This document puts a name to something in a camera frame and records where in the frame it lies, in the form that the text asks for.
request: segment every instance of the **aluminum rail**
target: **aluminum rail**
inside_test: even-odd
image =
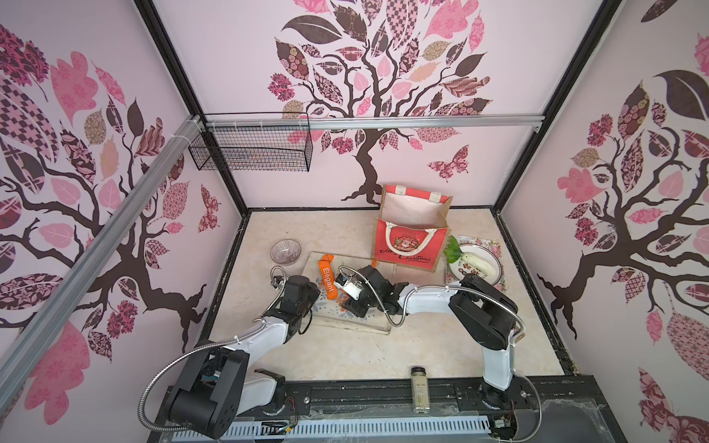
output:
[[[86,291],[99,276],[118,244],[143,211],[148,199],[168,175],[182,152],[200,133],[194,116],[179,127],[148,171],[103,226],[86,252],[64,276],[56,292],[42,304],[32,321],[0,359],[0,415],[49,349]]]
[[[483,116],[426,116],[426,117],[347,117],[311,118],[311,130],[346,130],[378,128],[463,128],[468,126],[540,126],[544,116],[539,114],[491,114]],[[212,120],[210,128],[245,126],[303,126],[302,118],[264,118],[248,120]]]

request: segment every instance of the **robotic arm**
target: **robotic arm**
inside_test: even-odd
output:
[[[354,315],[364,317],[376,307],[396,327],[410,314],[454,315],[483,347],[481,392],[485,404],[500,409],[508,402],[505,391],[513,376],[513,347],[523,335],[524,325],[517,316],[517,305],[483,279],[468,275],[446,286],[392,285],[371,266],[359,271],[340,267],[335,285],[350,296],[342,306]],[[291,276],[287,280],[284,277],[281,294],[262,317],[254,320],[258,326],[233,340],[206,341],[159,372],[138,404],[141,423],[158,432],[190,429],[216,439],[237,414],[246,410],[264,406],[267,413],[280,412],[286,402],[282,389],[285,378],[262,369],[251,370],[251,366],[300,332],[302,320],[308,312],[312,315],[320,291],[306,277]],[[395,323],[391,315],[402,318]],[[515,322],[520,324],[519,330],[515,330]],[[156,425],[145,417],[147,395],[158,378],[183,359],[187,363],[167,399],[168,420],[180,426]]]

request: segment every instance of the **butterfly decal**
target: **butterfly decal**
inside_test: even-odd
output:
[[[199,221],[199,226],[197,227],[198,232],[202,232],[207,228],[214,229],[219,226],[217,225],[216,212],[219,211],[219,205],[221,203],[217,201],[216,197],[212,197],[204,185],[202,185],[202,201],[204,202],[204,206],[207,208],[207,211]]]
[[[453,160],[449,162],[432,162],[428,164],[428,167],[434,171],[438,171],[438,175],[442,179],[448,182],[448,179],[453,176],[454,172],[468,172],[468,161],[465,160],[468,157],[468,146],[465,145],[453,156]]]

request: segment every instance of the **glass bowl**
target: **glass bowl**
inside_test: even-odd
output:
[[[271,248],[271,260],[277,264],[291,264],[300,256],[300,243],[290,238],[281,240]]]

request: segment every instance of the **red tote bag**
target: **red tote bag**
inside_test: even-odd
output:
[[[385,186],[374,237],[374,258],[435,271],[448,234],[452,197]]]

